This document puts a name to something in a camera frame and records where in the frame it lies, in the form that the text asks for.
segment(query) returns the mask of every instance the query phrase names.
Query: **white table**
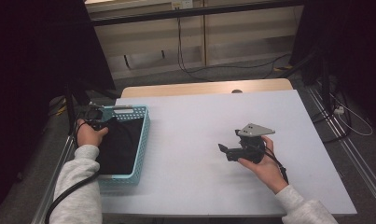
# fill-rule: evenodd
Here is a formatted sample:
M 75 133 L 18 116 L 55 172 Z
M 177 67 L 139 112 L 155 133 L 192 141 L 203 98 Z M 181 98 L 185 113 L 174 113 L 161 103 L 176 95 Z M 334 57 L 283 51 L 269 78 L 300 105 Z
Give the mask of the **white table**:
M 253 122 L 270 135 L 289 182 L 336 216 L 356 214 L 296 91 L 121 98 L 148 105 L 151 127 L 137 186 L 102 188 L 107 214 L 262 217 L 285 211 L 250 171 L 217 146 L 238 147 L 235 129 Z

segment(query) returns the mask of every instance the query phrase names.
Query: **metal frame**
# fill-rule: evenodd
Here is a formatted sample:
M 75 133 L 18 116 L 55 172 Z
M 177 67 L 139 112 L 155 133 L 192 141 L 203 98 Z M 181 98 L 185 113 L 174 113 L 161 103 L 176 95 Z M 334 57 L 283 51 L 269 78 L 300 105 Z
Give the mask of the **metal frame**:
M 65 145 L 63 147 L 63 153 L 57 163 L 56 170 L 51 176 L 50 182 L 46 188 L 45 194 L 42 197 L 42 200 L 36 209 L 32 224 L 45 223 L 45 216 L 48 212 L 48 209 L 53 202 L 53 193 L 56 188 L 57 177 L 59 176 L 60 171 L 63 168 L 63 165 L 70 160 L 74 155 L 74 138 L 70 135 L 66 139 Z
M 91 24 L 94 26 L 104 26 L 104 25 L 113 25 L 113 24 L 130 23 L 130 22 L 138 22 L 138 21 L 157 21 L 157 20 L 165 20 L 165 19 L 172 19 L 172 18 L 212 15 L 212 14 L 239 12 L 239 11 L 251 11 L 251 10 L 278 8 L 278 7 L 296 7 L 296 6 L 305 5 L 308 2 L 309 2 L 308 0 L 272 0 L 272 1 L 266 1 L 266 2 L 256 2 L 256 3 L 248 3 L 248 4 L 231 5 L 231 6 L 221 6 L 221 7 L 197 7 L 197 8 L 189 8 L 189 9 L 139 14 L 139 15 L 132 15 L 132 16 L 92 19 Z
M 318 109 L 320 111 L 324 111 L 323 116 L 324 118 L 326 118 L 327 112 L 324 106 L 321 104 L 322 98 L 320 93 L 318 91 L 313 91 L 312 89 L 308 89 L 308 91 L 310 92 L 310 95 Z M 341 137 L 345 135 L 345 131 L 342 129 L 341 124 L 338 120 L 335 119 L 334 116 L 330 116 L 327 119 L 327 125 L 329 126 L 331 131 L 336 135 L 336 137 Z M 356 170 L 362 176 L 362 179 L 365 181 L 372 195 L 376 199 L 376 174 L 372 172 L 369 165 L 365 162 L 362 155 L 359 153 L 356 146 L 349 137 L 345 137 L 339 140 L 339 142 L 342 148 L 344 149 L 345 153 L 350 158 L 350 161 L 355 166 Z

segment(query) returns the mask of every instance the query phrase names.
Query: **electrical cable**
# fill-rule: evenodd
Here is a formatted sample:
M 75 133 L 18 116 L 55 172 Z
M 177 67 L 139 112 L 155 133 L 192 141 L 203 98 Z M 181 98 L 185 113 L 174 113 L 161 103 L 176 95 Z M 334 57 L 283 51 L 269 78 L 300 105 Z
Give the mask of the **electrical cable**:
M 68 195 L 70 195 L 72 192 L 74 192 L 75 190 L 85 186 L 86 184 L 90 183 L 92 180 L 94 180 L 95 178 L 97 178 L 97 176 L 99 175 L 98 172 L 94 173 L 94 175 L 92 176 L 89 176 L 88 178 L 86 179 L 83 179 L 79 182 L 77 182 L 75 185 L 73 185 L 71 188 L 67 189 L 66 191 L 64 191 L 62 194 L 60 194 L 59 197 L 57 197 L 56 200 L 54 200 L 54 202 L 50 205 L 49 209 L 48 209 L 48 212 L 46 213 L 46 218 L 45 218 L 45 223 L 46 224 L 49 224 L 50 222 L 50 216 L 51 216 L 51 213 L 53 212 L 53 210 L 56 208 L 57 205 L 59 205 L 59 203 L 64 200 Z
M 287 184 L 289 184 L 289 180 L 287 179 L 287 175 L 286 175 L 286 168 L 283 166 L 283 164 L 281 164 L 281 162 L 279 162 L 279 161 L 277 160 L 277 158 L 275 158 L 275 154 L 274 154 L 274 152 L 272 152 L 271 149 L 269 149 L 268 147 L 265 146 L 265 149 L 263 150 L 263 149 L 261 149 L 260 147 L 253 146 L 253 145 L 248 144 L 248 143 L 246 143 L 246 144 L 247 144 L 248 146 L 250 146 L 250 147 L 256 149 L 256 150 L 259 150 L 260 152 L 263 152 L 264 154 L 266 154 L 266 156 L 268 156 L 270 159 L 272 159 L 273 161 L 275 161 L 275 163 L 277 163 L 278 168 L 279 168 L 280 171 L 281 171 L 281 175 L 283 176 L 283 179 L 285 180 L 285 182 L 286 182 Z
M 322 115 L 325 111 L 326 111 L 326 109 L 323 109 L 323 110 L 321 110 L 320 112 L 318 112 L 318 113 L 312 115 L 312 116 L 310 117 L 311 121 L 313 121 L 313 119 L 316 119 L 318 116 Z
M 82 127 L 82 125 L 84 124 L 87 124 L 87 122 L 83 122 L 81 123 L 78 127 L 77 127 L 77 131 L 74 132 L 74 142 L 75 142 L 75 145 L 76 145 L 76 148 L 77 148 L 77 133 L 79 132 L 80 128 Z M 45 217 L 45 223 L 46 224 L 49 224 L 50 222 L 50 216 L 51 216 L 51 213 L 53 212 L 53 210 L 56 208 L 56 206 L 62 201 L 64 200 L 68 195 L 70 195 L 72 192 L 74 192 L 75 190 L 85 186 L 86 184 L 90 183 L 92 180 L 94 180 L 95 178 L 97 178 L 97 176 L 99 175 L 98 172 L 95 172 L 93 175 L 87 177 L 86 179 L 83 179 L 79 182 L 77 182 L 75 185 L 73 185 L 72 187 L 70 187 L 69 189 L 67 189 L 66 191 L 64 191 L 62 194 L 59 195 L 59 197 L 57 197 L 56 200 L 54 200 L 54 202 L 50 205 L 49 209 L 48 209 L 48 212 L 46 213 L 46 217 Z
M 330 111 L 327 113 L 326 116 L 324 116 L 323 118 L 318 119 L 318 120 L 313 120 L 313 124 L 316 124 L 316 123 L 319 123 L 319 122 L 324 121 L 324 120 L 326 120 L 326 119 L 329 119 L 331 116 L 334 115 L 334 110 L 335 110 L 335 108 L 336 108 L 336 106 L 334 105 L 334 106 L 330 109 Z
M 344 107 L 347 111 L 351 112 L 352 114 L 354 114 L 355 116 L 357 116 L 359 119 L 361 119 L 366 125 L 368 125 L 368 127 L 370 128 L 370 133 L 360 133 L 359 131 L 355 130 L 353 127 L 351 127 L 352 125 L 349 125 L 348 123 L 346 123 L 342 118 L 341 118 L 341 115 L 339 114 L 339 119 L 342 123 L 344 123 L 345 126 L 347 126 L 349 129 L 351 129 L 353 132 L 355 133 L 358 133 L 360 135 L 363 135 L 363 136 L 370 136 L 373 134 L 373 129 L 371 128 L 371 126 L 364 120 L 362 119 L 359 115 L 356 114 L 356 112 L 354 112 L 353 110 L 351 110 L 350 108 L 348 108 L 348 106 L 342 104 L 336 97 L 334 97 L 332 94 L 330 94 L 330 96 L 332 98 L 334 98 L 342 107 Z
M 183 53 L 182 53 L 182 38 L 181 38 L 181 33 L 182 33 L 182 28 L 181 28 L 181 20 L 180 18 L 177 18 L 177 21 L 178 21 L 178 65 L 179 65 L 179 68 L 187 73 L 190 77 L 192 78 L 197 78 L 197 79 L 200 79 L 200 80 L 204 80 L 204 81 L 210 81 L 210 82 L 214 82 L 213 80 L 210 80 L 210 79 L 207 79 L 207 78 L 201 78 L 201 77 L 195 77 L 192 75 L 192 73 L 197 73 L 197 72 L 200 72 L 202 70 L 206 70 L 206 69 L 212 69 L 212 68 L 242 68 L 242 69 L 249 69 L 249 68 L 258 68 L 258 67 L 262 67 L 262 66 L 266 66 L 266 65 L 269 65 L 269 64 L 272 64 L 272 70 L 274 68 L 274 64 L 284 58 L 285 56 L 289 56 L 291 55 L 290 53 L 287 53 L 287 54 L 284 54 L 268 63 L 264 63 L 264 64 L 259 64 L 259 65 L 253 65 L 253 66 L 234 66 L 234 65 L 218 65 L 218 66 L 209 66 L 209 67 L 204 67 L 204 68 L 199 68 L 197 70 L 193 70 L 193 71 L 188 71 L 187 68 L 185 67 L 185 64 L 184 64 L 184 58 L 183 58 Z M 272 70 L 269 72 L 269 74 L 267 74 L 264 78 L 268 77 L 271 73 L 272 73 Z
M 181 38 L 181 33 L 182 33 L 182 29 L 181 29 L 181 19 L 180 18 L 177 18 L 177 21 L 178 21 L 178 65 L 179 65 L 179 68 L 185 72 L 186 74 L 188 74 L 190 77 L 192 78 L 196 78 L 196 79 L 199 79 L 199 80 L 204 80 L 204 81 L 209 81 L 209 82 L 213 82 L 213 80 L 210 80 L 210 79 L 207 79 L 207 78 L 202 78 L 202 77 L 195 77 L 193 76 L 191 73 L 192 72 L 189 72 L 187 70 L 187 68 L 185 67 L 185 63 L 184 63 L 184 56 L 183 56 L 183 53 L 182 53 L 182 38 Z
M 285 182 L 286 182 L 287 184 L 289 184 L 289 180 L 287 179 L 287 175 L 286 175 L 286 168 L 283 166 L 283 164 L 281 164 L 281 162 L 279 162 L 279 161 L 277 160 L 277 158 L 275 158 L 274 153 L 273 153 L 268 147 L 265 147 L 265 148 L 268 149 L 272 155 L 270 155 L 266 150 L 264 150 L 264 153 L 265 153 L 268 157 L 270 157 L 272 160 L 274 160 L 275 163 L 277 163 L 278 168 L 279 168 L 280 171 L 281 171 L 281 175 L 283 176 Z
M 343 91 L 341 91 L 341 96 L 342 96 L 343 101 L 345 102 L 345 104 L 348 105 L 347 99 L 346 99 Z M 347 110 L 347 113 L 344 113 L 344 114 L 345 114 L 345 117 L 347 118 L 347 123 L 349 124 L 349 126 L 352 126 L 351 115 L 350 115 L 349 111 Z M 336 138 L 331 139 L 331 140 L 322 141 L 322 143 L 323 144 L 328 144 L 328 143 L 332 143 L 332 142 L 336 142 L 336 141 L 342 140 L 343 138 L 347 137 L 351 133 L 351 129 L 347 129 L 347 131 L 343 130 L 343 132 L 344 132 L 344 134 L 342 134 L 341 136 L 336 137 Z

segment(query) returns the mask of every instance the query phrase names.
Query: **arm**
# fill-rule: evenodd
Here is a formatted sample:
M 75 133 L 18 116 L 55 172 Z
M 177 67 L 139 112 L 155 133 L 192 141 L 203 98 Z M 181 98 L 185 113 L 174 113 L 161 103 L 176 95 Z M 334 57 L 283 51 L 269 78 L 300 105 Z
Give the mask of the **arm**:
M 100 164 L 95 159 L 99 154 L 98 146 L 108 130 L 104 128 L 96 132 L 83 123 L 83 120 L 78 121 L 81 125 L 77 133 L 79 148 L 75 152 L 75 158 L 67 162 L 59 174 L 54 199 L 100 169 Z M 102 223 L 102 219 L 100 190 L 95 180 L 63 199 L 53 210 L 50 223 Z
M 270 138 L 262 136 L 266 147 L 273 151 L 273 142 Z M 284 223 L 337 223 L 334 217 L 319 201 L 305 201 L 292 186 L 283 179 L 280 170 L 270 157 L 264 156 L 259 164 L 240 158 L 238 162 L 254 172 L 275 194 L 286 210 L 283 217 Z
M 324 205 L 317 200 L 306 201 L 292 187 L 287 186 L 275 195 L 286 210 L 283 222 L 287 223 L 337 223 Z

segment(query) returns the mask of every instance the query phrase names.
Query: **handheld device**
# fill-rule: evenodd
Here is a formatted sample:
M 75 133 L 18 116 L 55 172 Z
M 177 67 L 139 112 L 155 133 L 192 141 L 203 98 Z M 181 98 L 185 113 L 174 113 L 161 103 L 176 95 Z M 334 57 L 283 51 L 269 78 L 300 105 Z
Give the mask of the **handheld device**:
M 261 135 L 275 133 L 275 130 L 248 123 L 243 129 L 235 130 L 235 133 L 241 139 L 241 148 L 227 148 L 218 144 L 220 151 L 226 154 L 228 161 L 244 158 L 253 163 L 260 163 L 266 150 Z
M 99 107 L 91 107 L 88 111 L 79 115 L 80 119 L 84 119 L 95 131 L 100 131 L 107 126 L 106 122 L 102 122 L 103 111 Z

